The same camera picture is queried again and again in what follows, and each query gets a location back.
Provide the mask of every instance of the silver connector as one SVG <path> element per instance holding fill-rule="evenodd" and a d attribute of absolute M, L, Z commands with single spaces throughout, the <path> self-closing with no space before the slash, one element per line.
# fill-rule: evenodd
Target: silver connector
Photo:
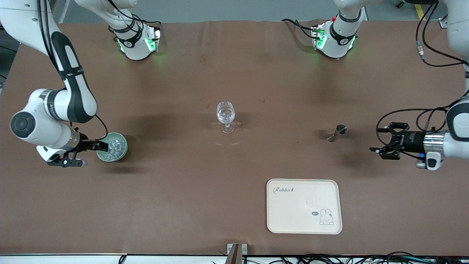
<path fill-rule="evenodd" d="M 415 163 L 415 166 L 417 167 L 417 169 L 421 169 L 421 170 L 425 170 L 427 168 L 427 164 L 423 160 L 417 160 L 417 162 Z"/>
<path fill-rule="evenodd" d="M 422 45 L 420 45 L 420 41 L 416 41 L 416 44 L 417 44 L 417 51 L 418 51 L 418 54 L 420 55 L 420 59 L 424 60 L 425 59 L 425 56 L 424 56 L 424 48 L 422 47 Z"/>
<path fill-rule="evenodd" d="M 445 141 L 445 134 L 446 132 L 426 134 L 424 137 L 425 152 L 437 152 L 444 154 L 443 143 Z"/>

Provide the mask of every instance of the green bowl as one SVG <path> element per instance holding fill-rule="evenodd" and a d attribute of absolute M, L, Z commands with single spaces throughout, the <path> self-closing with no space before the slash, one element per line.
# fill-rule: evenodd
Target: green bowl
<path fill-rule="evenodd" d="M 98 158 L 105 162 L 114 162 L 122 159 L 127 153 L 128 145 L 127 140 L 119 133 L 112 132 L 109 133 L 104 139 L 101 140 L 109 144 L 109 150 L 96 151 Z"/>

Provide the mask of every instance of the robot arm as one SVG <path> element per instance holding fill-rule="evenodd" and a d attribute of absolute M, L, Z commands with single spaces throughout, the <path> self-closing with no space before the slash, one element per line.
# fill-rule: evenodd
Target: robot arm
<path fill-rule="evenodd" d="M 436 171 L 445 157 L 469 158 L 469 142 L 457 141 L 448 132 L 408 131 L 407 123 L 390 123 L 379 128 L 379 133 L 390 133 L 389 144 L 382 148 L 370 148 L 382 159 L 399 160 L 400 152 L 416 153 L 419 169 Z"/>
<path fill-rule="evenodd" d="M 86 162 L 75 157 L 68 159 L 65 155 L 75 153 L 76 156 L 77 152 L 87 149 L 107 151 L 107 144 L 90 141 L 64 123 L 86 123 L 95 116 L 98 106 L 70 40 L 52 19 L 48 2 L 0 0 L 0 17 L 7 33 L 16 40 L 46 55 L 52 51 L 51 61 L 65 85 L 61 90 L 35 90 L 23 110 L 11 119 L 13 134 L 37 145 L 39 154 L 49 165 L 80 167 Z M 48 24 L 47 30 L 41 28 L 44 24 Z M 50 46 L 46 41 L 49 38 L 43 33 L 49 34 Z"/>
<path fill-rule="evenodd" d="M 315 49 L 331 58 L 343 57 L 356 38 L 356 31 L 363 21 L 362 7 L 382 0 L 334 0 L 339 14 L 334 20 L 313 28 Z"/>
<path fill-rule="evenodd" d="M 137 0 L 75 0 L 75 2 L 104 19 L 117 36 L 121 51 L 131 60 L 142 60 L 158 51 L 161 30 L 131 19 L 128 11 Z"/>

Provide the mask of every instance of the black cable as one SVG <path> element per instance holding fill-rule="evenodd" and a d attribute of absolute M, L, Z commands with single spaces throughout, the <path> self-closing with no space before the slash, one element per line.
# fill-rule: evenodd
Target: black cable
<path fill-rule="evenodd" d="M 49 45 L 48 48 L 51 53 L 51 60 L 53 61 L 53 64 L 57 71 L 59 70 L 59 67 L 57 66 L 57 63 L 55 61 L 55 56 L 54 56 L 54 47 L 52 46 L 52 40 L 51 40 L 51 34 L 50 34 L 50 29 L 49 29 L 49 12 L 47 10 L 47 0 L 44 0 L 44 7 L 45 7 L 45 12 L 44 12 L 44 19 L 45 19 L 45 34 L 47 37 L 47 44 Z"/>
<path fill-rule="evenodd" d="M 137 21 L 140 21 L 140 22 L 142 22 L 142 23 L 159 23 L 159 24 L 161 24 L 160 21 L 148 21 L 148 20 L 144 20 L 144 19 L 140 19 L 140 18 L 135 19 L 134 17 L 130 17 L 130 16 L 124 14 L 124 13 L 116 6 L 116 4 L 114 4 L 114 2 L 113 2 L 112 0 L 107 0 L 107 1 L 111 4 L 111 6 L 113 6 L 113 7 L 117 10 L 117 12 L 121 13 L 123 16 L 125 16 L 125 17 L 127 17 L 127 18 L 130 18 L 130 19 L 133 19 L 133 20 L 137 20 Z"/>
<path fill-rule="evenodd" d="M 137 18 L 137 21 L 140 21 L 140 22 L 142 21 L 139 16 L 137 16 L 137 15 L 135 15 L 135 14 L 132 14 L 132 15 Z M 156 21 L 156 22 L 154 22 L 154 23 L 158 23 L 158 27 L 157 27 L 156 29 L 161 30 L 161 22 L 160 22 L 160 21 Z"/>
<path fill-rule="evenodd" d="M 412 263 L 422 263 L 422 264 L 453 264 L 448 257 L 438 257 L 438 256 L 414 256 L 408 252 L 393 252 L 386 256 L 386 261 L 393 260 L 401 263 L 410 264 Z"/>
<path fill-rule="evenodd" d="M 425 19 L 425 17 L 427 16 L 428 12 L 431 10 L 431 8 L 433 7 L 433 5 L 430 5 L 427 9 L 427 11 L 425 11 L 425 14 L 422 16 L 422 18 L 420 19 L 420 21 L 418 22 L 418 25 L 417 25 L 417 29 L 415 30 L 415 41 L 418 42 L 418 32 L 420 30 L 420 25 L 422 24 L 422 21 Z M 448 66 L 455 66 L 455 65 L 460 65 L 462 64 L 462 62 L 457 62 L 457 63 L 450 63 L 450 64 L 442 64 L 442 65 L 436 65 L 436 64 L 432 64 L 432 63 L 429 63 L 427 62 L 424 58 L 422 59 L 422 61 L 427 64 L 428 66 L 432 66 L 432 67 L 448 67 Z"/>
<path fill-rule="evenodd" d="M 287 260 L 285 257 L 281 256 L 282 262 L 285 262 L 286 264 L 293 264 L 291 261 Z"/>
<path fill-rule="evenodd" d="M 54 65 L 55 69 L 58 70 L 57 68 L 57 65 L 55 63 L 55 60 L 54 58 L 52 57 L 51 55 L 51 52 L 47 46 L 47 41 L 46 41 L 46 38 L 45 38 L 45 33 L 44 33 L 44 24 L 43 24 L 43 20 L 42 20 L 42 7 L 41 7 L 41 0 L 37 0 L 36 1 L 36 4 L 38 6 L 38 17 L 39 17 L 39 27 L 40 27 L 40 30 L 41 30 L 41 35 L 42 35 L 42 41 L 44 43 L 44 47 L 45 47 L 45 51 L 47 52 L 47 55 L 49 56 L 49 59 L 51 60 L 52 62 L 52 65 Z"/>
<path fill-rule="evenodd" d="M 338 264 L 343 264 L 343 262 L 336 256 L 333 255 L 327 255 L 327 254 L 306 254 L 302 255 L 300 257 L 297 257 L 298 259 L 303 259 L 303 260 L 308 260 L 307 263 L 311 263 L 312 261 L 320 261 L 325 264 L 337 264 L 331 259 L 335 259 L 338 261 Z"/>
<path fill-rule="evenodd" d="M 114 6 L 114 8 L 116 8 L 117 11 L 119 11 L 119 13 L 123 14 L 123 13 L 116 7 L 116 5 L 113 5 L 113 6 Z M 125 22 L 125 19 L 124 19 L 124 18 L 122 18 L 122 21 L 124 22 L 124 24 L 125 24 L 128 28 L 130 28 L 130 30 L 132 30 L 132 31 L 135 32 L 135 33 L 138 33 L 138 31 L 135 31 L 133 28 L 130 27 L 130 25 L 127 25 L 127 23 Z M 114 33 L 114 30 L 112 29 L 111 26 L 108 26 L 108 27 L 107 27 L 107 30 L 109 30 L 111 33 Z"/>
<path fill-rule="evenodd" d="M 127 25 L 127 23 L 125 22 L 125 19 L 124 19 L 124 18 L 122 18 L 122 21 L 124 22 L 124 24 L 125 24 L 128 28 L 130 28 L 131 31 L 133 31 L 133 32 L 135 32 L 135 33 L 139 33 L 139 32 L 142 31 L 142 29 L 143 29 L 143 26 L 140 27 L 140 25 L 139 25 L 138 23 L 136 23 L 138 30 L 135 31 L 130 25 Z"/>
<path fill-rule="evenodd" d="M 102 119 L 101 119 L 101 118 L 100 118 L 98 115 L 94 115 L 94 116 L 96 116 L 96 118 L 97 118 L 97 119 L 99 119 L 99 120 L 101 121 L 101 124 L 103 124 L 103 126 L 104 126 L 104 129 L 106 129 L 106 134 L 105 134 L 103 137 L 99 138 L 99 139 L 95 139 L 95 140 L 83 140 L 84 142 L 89 142 L 89 141 L 100 141 L 100 140 L 103 140 L 104 138 L 106 138 L 106 137 L 107 137 L 107 135 L 109 134 L 109 131 L 107 130 L 107 126 L 106 126 L 106 124 L 103 122 L 103 120 L 102 120 Z"/>
<path fill-rule="evenodd" d="M 11 51 L 13 51 L 14 53 L 16 53 L 16 50 L 14 50 L 14 49 L 11 49 L 11 48 L 8 48 L 8 47 L 5 47 L 5 46 L 0 46 L 0 47 L 2 47 L 2 48 L 4 48 L 4 49 L 7 49 L 7 50 L 11 50 Z"/>
<path fill-rule="evenodd" d="M 467 62 L 467 61 L 465 61 L 465 60 L 462 60 L 462 59 L 460 59 L 460 58 L 458 58 L 458 57 L 454 57 L 454 56 L 451 56 L 451 55 L 446 54 L 446 53 L 444 53 L 444 52 L 441 52 L 441 51 L 439 51 L 439 50 L 437 50 L 437 49 L 431 47 L 431 46 L 428 45 L 428 43 L 426 42 L 426 40 L 425 40 L 425 32 L 426 32 L 426 30 L 427 30 L 427 26 L 428 26 L 428 24 L 429 24 L 429 22 L 430 22 L 430 19 L 431 19 L 431 17 L 433 16 L 433 13 L 435 13 L 435 10 L 437 9 L 438 4 L 439 4 L 439 2 L 436 2 L 436 3 L 435 3 L 435 6 L 433 7 L 433 10 L 431 11 L 430 16 L 428 17 L 427 22 L 425 23 L 424 30 L 422 31 L 422 41 L 423 41 L 424 45 L 425 45 L 427 48 L 429 48 L 431 51 L 433 51 L 433 52 L 435 52 L 435 53 L 438 53 L 438 54 L 440 54 L 440 55 L 443 55 L 443 56 L 445 56 L 445 57 L 448 57 L 448 58 L 457 60 L 457 61 L 459 61 L 459 62 L 461 62 L 461 63 L 464 63 L 464 64 L 466 64 L 467 66 L 469 66 L 469 62 Z"/>
<path fill-rule="evenodd" d="M 308 264 L 308 262 L 306 262 L 306 260 L 303 257 L 297 256 L 296 258 L 298 259 L 298 262 L 296 264 L 300 264 L 300 262 L 303 264 Z"/>
<path fill-rule="evenodd" d="M 118 264 L 123 264 L 124 261 L 126 260 L 126 258 L 127 258 L 127 255 L 122 255 L 122 256 L 119 258 Z"/>
<path fill-rule="evenodd" d="M 242 259 L 243 259 L 244 261 L 252 262 L 252 263 L 254 263 L 254 264 L 262 264 L 262 263 L 259 263 L 259 262 L 254 261 L 254 260 L 248 260 L 247 257 L 244 257 L 244 258 L 242 258 Z"/>
<path fill-rule="evenodd" d="M 444 120 L 444 121 L 443 121 L 443 124 L 441 125 L 441 127 L 439 127 L 439 128 L 436 129 L 436 130 L 426 130 L 426 129 L 423 129 L 423 128 L 420 127 L 420 123 L 419 123 L 420 118 L 421 118 L 424 114 L 426 114 L 426 113 L 428 113 L 428 112 L 431 112 L 431 113 L 428 115 L 427 122 L 426 122 L 426 124 L 429 124 L 429 123 L 430 123 L 430 119 L 431 119 L 431 117 L 433 116 L 433 113 L 435 113 L 435 111 L 443 111 L 445 114 L 446 114 L 446 112 L 447 112 L 447 110 L 444 109 L 444 108 L 427 109 L 427 110 L 423 111 L 422 113 L 420 113 L 420 114 L 417 116 L 417 119 L 416 119 L 416 126 L 417 126 L 417 128 L 420 129 L 421 131 L 425 132 L 425 133 L 436 133 L 436 132 L 441 131 L 441 130 L 445 127 L 445 125 L 446 125 L 446 120 Z"/>
<path fill-rule="evenodd" d="M 306 29 L 306 30 L 311 30 L 311 28 L 301 25 L 301 24 L 298 22 L 298 20 L 293 21 L 293 20 L 291 20 L 291 19 L 285 18 L 285 19 L 282 19 L 282 21 L 283 21 L 283 22 L 291 22 L 293 25 L 299 27 L 299 28 L 301 29 L 301 31 L 303 31 L 303 33 L 304 33 L 306 36 L 308 36 L 309 38 L 311 38 L 311 39 L 319 39 L 318 37 L 313 37 L 313 36 L 311 36 L 310 34 L 308 34 L 306 31 L 304 31 L 305 29 Z"/>

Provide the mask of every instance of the metal bracket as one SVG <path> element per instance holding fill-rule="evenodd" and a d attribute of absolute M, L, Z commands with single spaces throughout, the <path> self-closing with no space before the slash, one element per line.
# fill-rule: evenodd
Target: metal bracket
<path fill-rule="evenodd" d="M 448 28 L 448 15 L 446 15 L 445 17 L 439 17 L 438 18 L 438 23 L 440 24 L 440 28 L 444 29 L 444 28 Z"/>
<path fill-rule="evenodd" d="M 248 253 L 248 244 L 227 244 L 227 249 L 225 264 L 242 264 L 242 256 Z"/>
<path fill-rule="evenodd" d="M 158 52 L 160 38 L 161 38 L 161 29 L 147 25 L 147 36 L 145 39 L 146 39 L 149 50 Z"/>
<path fill-rule="evenodd" d="M 227 244 L 227 254 L 230 254 L 230 250 L 233 247 L 233 244 Z M 247 255 L 248 254 L 248 244 L 241 244 L 241 249 L 242 249 L 242 254 Z"/>
<path fill-rule="evenodd" d="M 317 50 L 318 48 L 322 48 L 325 38 L 327 38 L 325 33 L 325 23 L 318 25 L 317 27 L 311 27 L 311 36 L 313 37 L 313 49 Z"/>

